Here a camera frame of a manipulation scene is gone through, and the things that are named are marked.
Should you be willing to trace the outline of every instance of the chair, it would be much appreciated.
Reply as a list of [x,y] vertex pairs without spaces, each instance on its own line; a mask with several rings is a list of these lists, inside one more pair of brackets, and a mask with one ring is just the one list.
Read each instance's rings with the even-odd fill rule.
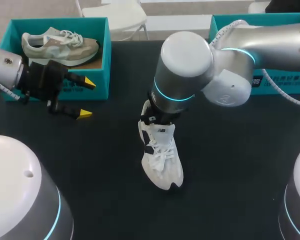
[[125,30],[137,28],[130,37],[124,40],[131,40],[135,33],[142,28],[146,39],[149,40],[146,21],[147,15],[140,5],[140,0],[126,0],[121,3],[111,3],[98,7],[86,7],[81,9],[79,0],[75,0],[79,14],[83,18],[107,17],[111,33],[122,32]]
[[253,2],[248,8],[249,14],[264,14],[266,12],[266,7],[270,4],[269,1],[265,2]]

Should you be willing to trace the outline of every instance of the white sneaker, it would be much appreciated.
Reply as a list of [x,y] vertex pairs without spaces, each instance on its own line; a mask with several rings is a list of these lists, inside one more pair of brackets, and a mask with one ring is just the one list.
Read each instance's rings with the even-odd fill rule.
[[[141,116],[145,115],[150,107],[150,101],[147,100]],[[144,142],[141,163],[148,178],[163,190],[169,190],[172,183],[180,187],[184,181],[184,172],[174,139],[175,125],[146,125],[140,120],[138,127]]]
[[32,62],[46,65],[50,60],[66,66],[76,66],[93,58],[99,45],[95,39],[83,38],[77,33],[50,27],[41,35],[24,33],[22,49]]

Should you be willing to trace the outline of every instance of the teal box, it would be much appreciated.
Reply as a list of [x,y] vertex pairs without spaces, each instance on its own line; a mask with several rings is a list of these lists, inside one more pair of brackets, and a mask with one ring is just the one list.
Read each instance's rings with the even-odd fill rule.
[[[65,80],[59,100],[108,99],[111,67],[111,35],[106,17],[12,19],[2,38],[0,49],[23,56],[24,53],[21,47],[22,34],[40,35],[46,32],[49,27],[60,31],[68,30],[76,32],[84,38],[96,39],[103,48],[102,66],[100,69],[69,70],[75,74],[87,76],[96,85],[96,88],[89,90],[70,84],[68,80]],[[14,92],[18,95],[21,94],[18,90],[14,90]],[[13,100],[7,95],[5,95],[5,99],[7,101]]]
[[[209,42],[218,31],[236,20],[245,20],[253,26],[280,26],[300,23],[300,13],[261,13],[261,14],[235,14],[213,15],[210,24]],[[300,94],[300,72],[268,70],[274,82],[287,94]],[[278,94],[263,76],[261,69],[253,72],[252,95]]]

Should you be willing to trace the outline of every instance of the shoelace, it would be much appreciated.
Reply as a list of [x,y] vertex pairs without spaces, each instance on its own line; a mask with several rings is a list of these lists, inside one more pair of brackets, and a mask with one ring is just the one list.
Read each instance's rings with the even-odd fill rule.
[[171,142],[169,145],[163,145],[158,144],[155,140],[151,140],[147,146],[152,147],[154,150],[154,157],[149,160],[150,167],[161,173],[165,168],[166,160],[175,157],[174,147]]
[[84,44],[84,38],[80,34],[68,30],[62,30],[60,31],[60,34],[64,34],[64,38],[67,39],[64,42],[61,42],[61,45],[73,44],[74,47],[80,47]]

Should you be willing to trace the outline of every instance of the table surface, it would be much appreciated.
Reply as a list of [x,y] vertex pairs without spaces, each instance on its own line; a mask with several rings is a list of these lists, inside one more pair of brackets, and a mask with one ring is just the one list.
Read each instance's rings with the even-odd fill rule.
[[0,135],[38,156],[70,205],[75,240],[280,240],[300,107],[273,95],[225,108],[199,94],[175,123],[183,186],[160,190],[142,169],[137,122],[162,43],[113,43],[108,101],[69,102],[91,118],[54,117],[42,103],[0,96]]

